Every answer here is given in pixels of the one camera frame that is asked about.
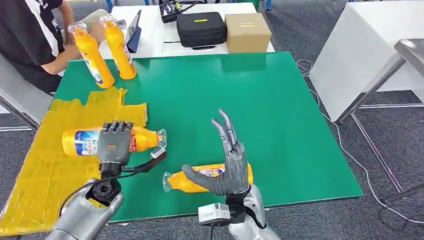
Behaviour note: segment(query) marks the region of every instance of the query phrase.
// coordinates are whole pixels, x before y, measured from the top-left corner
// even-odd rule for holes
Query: robotic arm
[[[166,158],[166,145],[163,144],[152,151],[148,162],[136,167],[125,167],[130,160],[132,126],[131,122],[124,121],[106,122],[103,125],[97,150],[101,178],[90,179],[63,201],[59,210],[59,219],[47,240],[95,239],[124,201],[118,179],[147,173]],[[98,207],[89,199],[106,207]]]
[[[209,223],[213,226],[228,224],[230,234],[237,240],[279,240],[280,237],[265,222],[265,210],[261,192],[256,185],[249,185],[248,163],[245,148],[237,141],[236,132],[228,115],[218,110],[224,119],[222,126],[216,119],[211,122],[222,140],[225,154],[225,171],[216,177],[203,175],[189,165],[183,165],[182,171],[192,182],[208,189],[216,195],[225,195],[230,219]]]
[[[261,193],[256,185],[249,185],[245,148],[239,143],[233,124],[221,109],[224,119],[222,126],[216,119],[212,124],[219,132],[225,154],[225,171],[217,177],[205,176],[183,165],[184,174],[192,182],[216,195],[225,195],[230,217],[228,221],[212,222],[213,226],[228,225],[236,240],[279,240],[280,237],[265,222],[265,210]],[[166,157],[165,149],[159,147],[152,153],[152,159],[140,166],[126,168],[129,161],[128,139],[132,123],[114,121],[105,123],[99,136],[97,156],[100,160],[101,179],[90,179],[77,189],[74,197],[60,211],[53,231],[47,240],[91,240],[94,239],[121,206],[124,195],[117,179],[137,173],[148,172]],[[121,172],[132,174],[120,176]],[[88,199],[107,207],[97,207]]]

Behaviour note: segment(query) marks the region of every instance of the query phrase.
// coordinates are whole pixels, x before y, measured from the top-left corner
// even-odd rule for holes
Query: black case
[[[176,30],[186,48],[222,44],[227,39],[227,26],[216,11],[178,15]]]

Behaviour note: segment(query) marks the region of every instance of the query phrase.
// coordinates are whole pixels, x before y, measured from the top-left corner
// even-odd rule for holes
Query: yellow plastic sheet
[[[89,178],[99,178],[95,155],[70,157],[62,148],[65,130],[103,126],[113,120],[145,127],[146,104],[123,105],[125,89],[94,91],[85,105],[55,99],[39,127],[0,216],[0,236],[52,229],[62,201]]]

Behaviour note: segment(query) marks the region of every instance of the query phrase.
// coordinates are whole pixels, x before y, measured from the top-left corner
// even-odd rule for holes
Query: white cable
[[[300,60],[297,60],[296,61],[296,65],[299,67],[299,68],[301,68],[302,70],[304,70],[305,71],[305,73],[302,73],[302,77],[303,78],[308,78],[309,77],[309,72],[311,71],[310,69],[307,69],[307,68],[305,68],[305,67],[303,67],[303,66],[301,66],[299,63],[300,62],[304,62],[304,63],[308,63],[309,65],[310,65],[310,69],[312,69],[312,62],[311,61],[308,61],[308,60],[304,60],[304,59],[300,59]],[[315,94],[315,96],[316,96],[316,101],[317,101],[317,104],[318,104],[318,107],[320,106],[320,98],[319,98],[319,96],[318,96],[318,94],[316,93],[316,92],[314,92],[312,89],[309,89],[313,94]],[[343,145],[342,145],[342,138],[341,138],[341,136],[340,136],[340,130],[339,130],[339,126],[337,125],[337,124],[335,124],[334,122],[332,122],[331,120],[330,120],[330,118],[329,117],[327,117],[324,113],[322,113],[321,112],[321,114],[327,119],[327,121],[329,121],[332,125],[334,125],[336,128],[337,128],[337,136],[338,136],[338,144],[340,145],[340,148],[341,148],[341,150],[344,152],[344,153],[346,153],[353,161],[355,161],[355,163],[356,164],[358,164],[359,165],[359,167],[361,167],[364,171],[365,171],[365,174],[366,174],[366,181],[368,182],[368,186],[369,186],[369,190],[371,190],[371,193],[372,193],[372,195],[374,196],[374,198],[375,198],[375,200],[377,200],[377,202],[381,205],[381,206],[383,206],[383,207],[385,207],[385,208],[387,208],[388,210],[390,210],[390,211],[392,211],[393,213],[395,213],[395,214],[397,214],[397,215],[399,215],[400,217],[402,217],[403,219],[405,219],[405,220],[407,220],[407,221],[409,221],[409,222],[412,222],[412,223],[416,223],[416,224],[424,224],[424,221],[418,221],[418,220],[412,220],[412,219],[410,219],[410,218],[408,218],[408,217],[406,217],[406,216],[404,216],[404,215],[402,215],[401,213],[399,213],[399,212],[397,212],[396,210],[394,210],[394,209],[392,209],[392,208],[390,208],[390,207],[388,207],[387,205],[385,205],[384,203],[382,203],[380,200],[379,200],[379,198],[377,197],[377,195],[376,195],[376,193],[374,192],[374,190],[373,190],[373,187],[371,186],[371,181],[370,181],[370,176],[369,176],[369,174],[368,174],[368,170],[362,165],[362,164],[360,164],[348,151],[346,151],[344,148],[343,148]]]

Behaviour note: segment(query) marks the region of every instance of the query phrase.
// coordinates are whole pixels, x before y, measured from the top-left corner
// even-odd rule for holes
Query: orange bottle
[[[67,29],[73,34],[76,47],[81,52],[95,83],[102,89],[113,86],[115,79],[100,55],[97,41],[87,32],[87,25],[82,22],[74,22]]]
[[[112,53],[119,76],[125,80],[135,78],[137,72],[124,42],[124,33],[119,29],[117,21],[111,14],[105,14],[100,18],[100,22],[103,23],[104,38]]]
[[[68,156],[85,156],[97,154],[101,127],[70,129],[62,135],[62,146]],[[166,148],[167,131],[150,131],[144,127],[131,128],[129,152],[143,152],[157,146]]]
[[[211,165],[203,165],[203,166],[194,166],[193,169],[196,172],[204,174],[209,177],[216,177],[220,173],[225,171],[224,163],[220,164],[211,164]],[[250,163],[247,163],[247,180],[249,184],[253,184],[253,173],[252,167]],[[179,171],[177,173],[171,174],[169,172],[165,172],[162,178],[163,190],[165,192],[169,192],[172,189],[179,189],[186,193],[202,193],[208,192],[208,190],[204,187],[197,185],[196,183],[190,181],[183,171]]]

